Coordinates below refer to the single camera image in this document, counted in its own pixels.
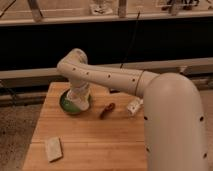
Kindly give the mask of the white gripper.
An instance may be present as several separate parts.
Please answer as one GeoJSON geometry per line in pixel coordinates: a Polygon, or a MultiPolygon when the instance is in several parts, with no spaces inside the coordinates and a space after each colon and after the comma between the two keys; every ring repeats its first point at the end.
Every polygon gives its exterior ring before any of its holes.
{"type": "Polygon", "coordinates": [[[68,91],[68,98],[70,100],[77,98],[86,100],[89,97],[89,94],[90,94],[90,86],[88,83],[85,83],[80,87],[71,86],[70,90],[68,91]]]}

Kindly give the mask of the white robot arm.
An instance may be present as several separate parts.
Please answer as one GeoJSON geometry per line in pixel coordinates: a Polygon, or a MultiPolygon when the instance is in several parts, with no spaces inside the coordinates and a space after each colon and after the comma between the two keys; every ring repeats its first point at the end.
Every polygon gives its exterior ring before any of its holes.
{"type": "Polygon", "coordinates": [[[79,48],[57,64],[71,84],[68,99],[87,109],[90,83],[143,99],[147,171],[209,171],[205,112],[195,84],[177,73],[90,65],[79,48]]]}

